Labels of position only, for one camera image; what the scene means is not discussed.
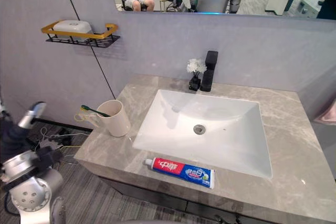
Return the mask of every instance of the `gray wall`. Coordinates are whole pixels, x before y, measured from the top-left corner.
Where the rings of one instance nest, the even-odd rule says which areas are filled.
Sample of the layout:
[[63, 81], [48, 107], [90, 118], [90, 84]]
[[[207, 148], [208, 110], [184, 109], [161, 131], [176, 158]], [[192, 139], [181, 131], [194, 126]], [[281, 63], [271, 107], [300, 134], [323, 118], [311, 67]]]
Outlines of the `gray wall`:
[[[219, 60], [214, 81], [296, 91], [310, 119], [336, 96], [334, 21], [120, 13], [114, 7], [114, 0], [72, 1], [80, 19], [88, 21], [95, 31], [104, 31], [105, 23], [120, 27], [117, 34], [121, 39], [115, 44], [107, 49], [94, 48], [115, 95], [133, 73], [189, 78], [185, 71], [187, 60], [204, 58], [208, 50], [217, 50]], [[2, 66], [3, 92], [5, 97], [14, 98], [8, 106], [15, 113], [20, 112], [16, 111], [16, 104], [26, 107], [34, 100], [48, 99], [48, 117], [75, 124], [72, 116], [79, 104], [96, 106], [110, 97], [89, 49], [44, 42], [45, 36], [39, 32], [42, 26], [57, 19], [76, 18], [68, 0], [3, 2], [6, 8], [15, 10], [2, 11], [0, 34], [0, 55], [2, 65], [6, 66]], [[7, 45], [11, 42], [4, 37], [4, 26], [24, 47]], [[20, 27], [32, 30], [31, 36], [20, 34]], [[55, 68], [55, 62], [59, 67], [62, 62], [62, 68]], [[29, 72], [37, 63], [36, 71]], [[8, 66], [19, 68], [20, 74], [9, 71]], [[78, 92], [75, 84], [82, 90]], [[317, 124], [313, 127], [336, 177], [336, 129]]]

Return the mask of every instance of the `green toothbrush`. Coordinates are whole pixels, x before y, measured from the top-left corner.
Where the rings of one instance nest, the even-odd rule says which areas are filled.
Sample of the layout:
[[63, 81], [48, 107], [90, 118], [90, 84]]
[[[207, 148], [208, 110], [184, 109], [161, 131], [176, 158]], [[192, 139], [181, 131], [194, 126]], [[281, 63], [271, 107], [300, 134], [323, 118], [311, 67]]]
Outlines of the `green toothbrush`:
[[92, 108], [90, 108], [90, 107], [88, 107], [88, 106], [86, 106], [86, 105], [82, 105], [80, 108], [81, 108], [82, 110], [84, 110], [84, 111], [91, 110], [91, 111], [96, 112], [96, 113], [98, 113], [98, 114], [100, 114], [100, 115], [102, 115], [102, 116], [105, 116], [106, 118], [110, 117], [110, 115], [107, 115], [107, 114], [105, 114], [105, 113], [103, 113], [103, 112], [99, 112], [99, 111], [97, 111], [97, 110], [93, 110]]

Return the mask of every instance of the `pink towel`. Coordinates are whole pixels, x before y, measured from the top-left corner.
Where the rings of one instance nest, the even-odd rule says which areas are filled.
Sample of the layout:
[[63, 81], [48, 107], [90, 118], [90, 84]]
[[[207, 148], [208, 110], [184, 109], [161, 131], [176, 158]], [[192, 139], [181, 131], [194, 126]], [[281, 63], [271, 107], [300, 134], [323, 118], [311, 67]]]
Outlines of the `pink towel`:
[[331, 106], [314, 121], [326, 125], [336, 125], [336, 99], [331, 104]]

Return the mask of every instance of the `black vase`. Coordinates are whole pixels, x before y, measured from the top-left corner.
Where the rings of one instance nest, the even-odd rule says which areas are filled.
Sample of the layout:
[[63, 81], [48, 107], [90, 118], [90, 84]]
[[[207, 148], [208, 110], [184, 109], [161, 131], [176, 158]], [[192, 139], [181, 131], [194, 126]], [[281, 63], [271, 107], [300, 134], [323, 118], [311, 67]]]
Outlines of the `black vase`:
[[197, 76], [193, 76], [189, 82], [189, 89], [197, 91], [200, 88], [201, 80]]

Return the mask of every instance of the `cup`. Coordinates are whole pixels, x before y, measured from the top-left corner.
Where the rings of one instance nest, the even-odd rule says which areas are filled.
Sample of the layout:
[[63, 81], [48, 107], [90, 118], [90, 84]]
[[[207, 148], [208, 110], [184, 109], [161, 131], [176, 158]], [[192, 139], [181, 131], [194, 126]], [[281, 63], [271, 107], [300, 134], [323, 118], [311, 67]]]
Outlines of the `cup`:
[[103, 112], [109, 117], [97, 113], [89, 114], [87, 121], [94, 126], [105, 127], [112, 136], [120, 137], [126, 135], [131, 129], [131, 123], [125, 112], [123, 104], [118, 100], [110, 100], [102, 103], [97, 111]]

